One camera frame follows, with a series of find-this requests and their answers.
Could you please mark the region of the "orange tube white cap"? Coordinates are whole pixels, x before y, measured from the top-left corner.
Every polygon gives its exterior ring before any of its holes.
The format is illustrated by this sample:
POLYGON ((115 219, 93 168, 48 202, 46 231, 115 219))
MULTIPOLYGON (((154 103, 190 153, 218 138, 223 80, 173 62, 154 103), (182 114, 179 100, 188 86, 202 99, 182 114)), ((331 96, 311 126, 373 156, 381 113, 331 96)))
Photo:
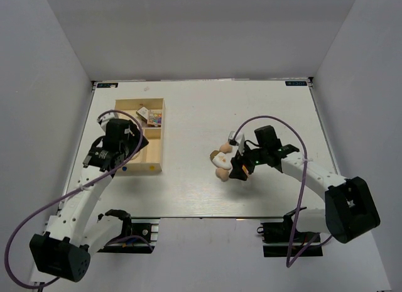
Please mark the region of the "orange tube white cap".
POLYGON ((245 180, 249 178, 249 172, 245 165, 242 166, 242 171, 244 172, 245 180))

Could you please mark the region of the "small colourful eyeshadow palette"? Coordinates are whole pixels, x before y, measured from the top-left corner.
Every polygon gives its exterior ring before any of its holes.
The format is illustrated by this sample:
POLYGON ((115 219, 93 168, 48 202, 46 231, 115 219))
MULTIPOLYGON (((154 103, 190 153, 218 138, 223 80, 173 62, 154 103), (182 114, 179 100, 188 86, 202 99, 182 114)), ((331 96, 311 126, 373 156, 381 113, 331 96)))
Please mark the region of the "small colourful eyeshadow palette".
POLYGON ((150 110, 148 112, 147 125, 161 127, 163 112, 159 110, 150 110))

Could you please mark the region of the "round beige powder puff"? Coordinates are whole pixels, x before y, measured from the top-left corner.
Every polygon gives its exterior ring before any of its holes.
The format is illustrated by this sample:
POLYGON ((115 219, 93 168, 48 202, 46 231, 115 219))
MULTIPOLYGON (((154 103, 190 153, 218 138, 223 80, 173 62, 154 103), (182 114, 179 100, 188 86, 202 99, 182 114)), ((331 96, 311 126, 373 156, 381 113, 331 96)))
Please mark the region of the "round beige powder puff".
POLYGON ((143 160, 143 156, 146 155, 147 149, 143 148, 140 151, 138 151, 132 158, 131 161, 133 163, 140 163, 143 160))

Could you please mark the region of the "gold eyeshadow palette white label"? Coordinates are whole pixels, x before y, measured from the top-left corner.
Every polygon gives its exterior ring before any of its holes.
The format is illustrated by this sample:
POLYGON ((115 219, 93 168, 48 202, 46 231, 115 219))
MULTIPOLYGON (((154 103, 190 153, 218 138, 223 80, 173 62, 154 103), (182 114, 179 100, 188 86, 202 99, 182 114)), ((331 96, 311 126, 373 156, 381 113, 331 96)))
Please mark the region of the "gold eyeshadow palette white label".
POLYGON ((149 117, 149 109, 142 106, 136 111, 136 115, 141 119, 142 122, 147 123, 149 117))

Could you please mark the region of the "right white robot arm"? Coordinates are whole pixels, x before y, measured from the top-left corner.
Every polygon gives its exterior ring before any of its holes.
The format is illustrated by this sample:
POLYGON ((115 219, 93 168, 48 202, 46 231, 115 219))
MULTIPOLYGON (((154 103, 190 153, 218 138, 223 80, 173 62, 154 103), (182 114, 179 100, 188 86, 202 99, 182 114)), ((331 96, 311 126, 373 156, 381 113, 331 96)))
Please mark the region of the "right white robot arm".
POLYGON ((302 207, 283 217, 284 235, 298 241, 306 232, 330 234, 346 244, 378 227, 380 216, 368 184, 360 177, 346 178, 307 160, 298 148, 284 145, 272 126, 255 130, 257 145, 250 148, 242 133, 231 132, 229 144, 237 146, 229 178, 246 181, 259 165, 268 165, 309 188, 325 207, 302 207))

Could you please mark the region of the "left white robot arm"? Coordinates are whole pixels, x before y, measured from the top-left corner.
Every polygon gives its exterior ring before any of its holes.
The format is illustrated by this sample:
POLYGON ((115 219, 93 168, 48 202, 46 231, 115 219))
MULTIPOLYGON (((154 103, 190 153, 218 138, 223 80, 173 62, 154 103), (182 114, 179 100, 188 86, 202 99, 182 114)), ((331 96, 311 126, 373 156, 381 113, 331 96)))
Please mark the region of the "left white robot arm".
POLYGON ((44 234, 35 234, 30 250, 40 272, 78 282, 86 274, 91 257, 108 242, 128 240, 133 233, 131 216, 124 210, 110 209, 90 219, 103 191, 124 161, 148 145, 138 126, 115 114, 98 120, 104 135, 97 138, 83 162, 78 192, 69 196, 44 234))

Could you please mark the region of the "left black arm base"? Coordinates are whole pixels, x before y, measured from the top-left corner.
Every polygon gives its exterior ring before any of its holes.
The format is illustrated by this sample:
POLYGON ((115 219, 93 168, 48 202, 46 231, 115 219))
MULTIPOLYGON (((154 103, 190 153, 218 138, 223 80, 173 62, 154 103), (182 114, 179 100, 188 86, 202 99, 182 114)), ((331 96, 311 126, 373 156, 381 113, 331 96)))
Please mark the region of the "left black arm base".
POLYGON ((99 253, 151 254, 156 246, 159 233, 159 219, 131 219, 132 236, 122 242, 104 246, 99 253))

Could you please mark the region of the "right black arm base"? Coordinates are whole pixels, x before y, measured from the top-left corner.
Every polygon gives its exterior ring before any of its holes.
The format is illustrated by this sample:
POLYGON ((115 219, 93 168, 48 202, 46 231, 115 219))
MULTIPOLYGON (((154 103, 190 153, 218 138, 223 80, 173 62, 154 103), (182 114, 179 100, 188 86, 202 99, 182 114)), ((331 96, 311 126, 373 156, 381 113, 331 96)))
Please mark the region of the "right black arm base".
MULTIPOLYGON (((285 229, 282 222, 265 222, 256 229, 258 235, 261 236, 263 242, 264 257, 286 257, 290 239, 290 230, 285 229)), ((293 257, 301 250, 309 240, 314 237, 313 232, 295 233, 295 238, 291 248, 291 256, 293 257)), ((305 250, 301 257, 322 257, 322 247, 319 246, 321 238, 317 239, 305 250)))

